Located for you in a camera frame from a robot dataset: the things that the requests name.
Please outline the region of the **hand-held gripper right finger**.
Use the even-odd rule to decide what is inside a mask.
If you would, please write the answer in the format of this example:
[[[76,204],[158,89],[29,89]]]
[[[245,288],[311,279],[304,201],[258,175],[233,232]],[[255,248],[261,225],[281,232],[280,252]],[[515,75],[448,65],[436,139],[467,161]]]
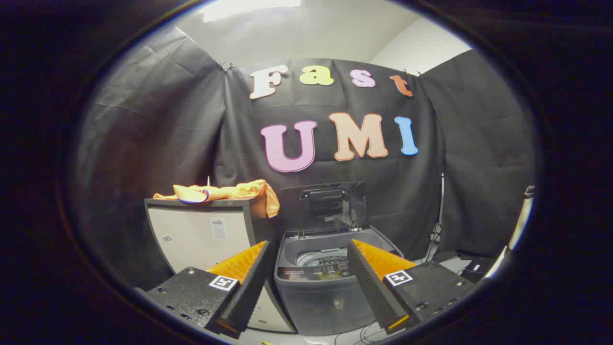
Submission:
[[[386,334],[441,315],[475,288],[473,282],[443,265],[415,264],[356,239],[348,244],[347,258],[375,321]]]

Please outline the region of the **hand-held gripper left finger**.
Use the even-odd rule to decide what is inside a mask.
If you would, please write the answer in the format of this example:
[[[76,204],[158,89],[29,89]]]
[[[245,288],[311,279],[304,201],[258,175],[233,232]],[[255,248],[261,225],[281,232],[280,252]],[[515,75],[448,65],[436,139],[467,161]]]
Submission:
[[[271,264],[269,241],[261,241],[208,269],[188,267],[136,294],[173,323],[213,338],[238,339],[247,329]]]

